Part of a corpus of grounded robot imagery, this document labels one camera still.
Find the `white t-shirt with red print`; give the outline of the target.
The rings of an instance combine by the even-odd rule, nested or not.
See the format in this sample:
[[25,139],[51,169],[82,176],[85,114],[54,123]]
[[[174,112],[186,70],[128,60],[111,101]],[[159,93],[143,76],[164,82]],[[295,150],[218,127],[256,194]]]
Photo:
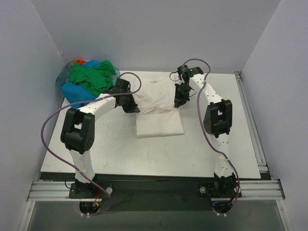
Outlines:
[[139,72],[141,89],[134,94],[140,110],[136,115],[138,138],[184,134],[179,109],[174,107],[175,84],[168,74]]

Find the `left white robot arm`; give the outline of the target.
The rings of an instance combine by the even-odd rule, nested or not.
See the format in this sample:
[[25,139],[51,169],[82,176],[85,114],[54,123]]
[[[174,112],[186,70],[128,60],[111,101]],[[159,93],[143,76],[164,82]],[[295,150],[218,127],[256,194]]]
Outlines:
[[95,140],[95,122],[117,107],[122,107],[127,114],[139,113],[130,87],[129,81],[119,78],[114,86],[95,101],[66,111],[60,140],[69,150],[76,167],[76,191],[80,191],[86,198],[94,197],[98,191],[96,184],[92,183],[96,180],[96,174],[90,157],[90,149]]

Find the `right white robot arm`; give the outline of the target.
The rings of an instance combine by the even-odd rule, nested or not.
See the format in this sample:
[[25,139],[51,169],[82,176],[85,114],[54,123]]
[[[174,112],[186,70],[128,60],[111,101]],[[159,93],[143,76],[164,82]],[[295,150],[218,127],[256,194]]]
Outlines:
[[223,197],[238,191],[236,170],[230,163],[229,134],[232,127],[232,102],[223,99],[205,80],[199,67],[177,68],[179,83],[175,84],[174,107],[179,108],[190,100],[190,91],[196,91],[197,113],[202,132],[215,154],[214,183],[209,191]]

